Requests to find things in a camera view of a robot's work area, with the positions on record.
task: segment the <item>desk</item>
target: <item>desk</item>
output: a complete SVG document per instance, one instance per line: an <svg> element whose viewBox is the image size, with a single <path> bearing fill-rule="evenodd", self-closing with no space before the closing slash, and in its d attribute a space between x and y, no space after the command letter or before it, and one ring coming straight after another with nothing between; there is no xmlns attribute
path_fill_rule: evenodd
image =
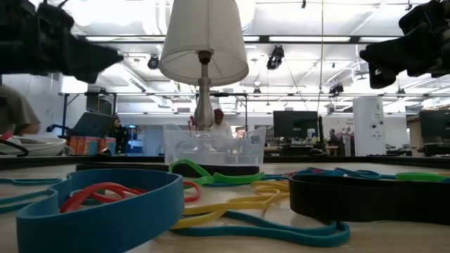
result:
<svg viewBox="0 0 450 253"><path fill-rule="evenodd" d="M328 155L331 155L331 153L333 153L333 156L338 156L338 149L339 149L339 147L337 147L337 146L327 146L327 147L325 147L325 149L326 149L326 153Z"/></svg>
<svg viewBox="0 0 450 253"><path fill-rule="evenodd" d="M262 171L267 174L283 174L307 167L333 169L369 169L384 174L398 172L449 172L443 169L426 169L386 164L369 163L302 163L302 164L264 164ZM15 169L0 171L2 178L65 178L67 173L75 171L75 165L54 167L39 167L32 169ZM11 186L0 185L0 196L9 197L23 193L31 193L45 189L46 186ZM232 197L254 195L251 186L233 188L202 187L202 197L197 202L186 206L200 206L225 202ZM322 226L314 219L294 213L290 210L289 200L283 200L272 205L266 211L249 210L251 214L263 216L265 219L290 226L313 228ZM0 214L0 252L17 252L15 234L15 214ZM206 226L241 224L228 219L207 224ZM370 223L347 223L351 229L350 241L343 246L334 248L313 248L296 245L289 242L251 237L211 237L192 238L175 235L169 231L127 253L232 253L236 251L249 253L445 253L450 249L450 226L440 226L426 223L378 221Z"/></svg>

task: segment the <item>lamp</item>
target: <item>lamp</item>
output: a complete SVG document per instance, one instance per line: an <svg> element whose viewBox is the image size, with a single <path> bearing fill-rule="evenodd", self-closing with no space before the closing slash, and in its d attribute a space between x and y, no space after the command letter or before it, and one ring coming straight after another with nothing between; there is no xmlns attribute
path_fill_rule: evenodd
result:
<svg viewBox="0 0 450 253"><path fill-rule="evenodd" d="M249 71L236 2L175 0L160 70L176 82L200 87L195 123L200 130L212 126L210 87L239 82Z"/></svg>

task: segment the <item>yellow rubber band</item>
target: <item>yellow rubber band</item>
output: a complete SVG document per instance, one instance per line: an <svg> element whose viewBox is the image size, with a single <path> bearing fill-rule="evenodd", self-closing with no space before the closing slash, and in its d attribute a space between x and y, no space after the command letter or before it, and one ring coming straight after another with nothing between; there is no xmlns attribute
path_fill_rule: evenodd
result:
<svg viewBox="0 0 450 253"><path fill-rule="evenodd" d="M256 193L272 193L272 195L257 195L251 197L237 197L225 203L205 205L201 207L187 207L185 215L204 214L201 216L184 218L178 221L172 229L189 228L199 226L207 222L215 221L224 215L229 209L266 209L276 201L289 197L287 183L257 181L252 183L256 186Z"/></svg>

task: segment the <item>person's arm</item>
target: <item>person's arm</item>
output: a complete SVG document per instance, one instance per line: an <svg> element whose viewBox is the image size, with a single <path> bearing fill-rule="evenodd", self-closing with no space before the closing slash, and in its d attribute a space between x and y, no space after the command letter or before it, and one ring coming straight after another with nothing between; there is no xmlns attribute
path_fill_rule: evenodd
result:
<svg viewBox="0 0 450 253"><path fill-rule="evenodd" d="M19 93L12 94L8 99L11 100L11 123L15 125L14 134L37 134L41 122L35 115L27 99Z"/></svg>

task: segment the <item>black rubber band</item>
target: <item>black rubber band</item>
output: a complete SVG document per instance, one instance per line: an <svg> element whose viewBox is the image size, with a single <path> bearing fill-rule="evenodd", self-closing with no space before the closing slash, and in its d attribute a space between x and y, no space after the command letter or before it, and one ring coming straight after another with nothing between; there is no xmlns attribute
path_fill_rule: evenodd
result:
<svg viewBox="0 0 450 253"><path fill-rule="evenodd" d="M259 173L258 166L232 167L232 166L201 165L201 167L206 171L208 171L208 173L210 173L211 175L214 175L214 173L216 172L225 176L246 176ZM135 163L117 164L117 163L102 163L102 162L77 164L77 171L87 169L147 169L153 171L169 171L169 166L165 164L135 164ZM199 175L195 170L191 169L186 164L176 165L173 172L175 174L180 174L182 176L190 178L201 177L201 175Z"/></svg>
<svg viewBox="0 0 450 253"><path fill-rule="evenodd" d="M295 175L290 208L331 221L415 221L450 225L450 183Z"/></svg>
<svg viewBox="0 0 450 253"><path fill-rule="evenodd" d="M1 140L1 139L0 139L0 144L8 145L8 146L10 146L10 147L12 147L12 148L15 148L15 149L17 149L17 150L19 150L19 151L22 151L23 154L19 154L19 155L17 155L17 157L26 157L26 156L28 156L29 153L30 153L30 152L28 151L28 149L22 147L21 145L17 145L17 144L15 144L15 143L12 143L12 142L10 142L10 141L5 141L5 140Z"/></svg>

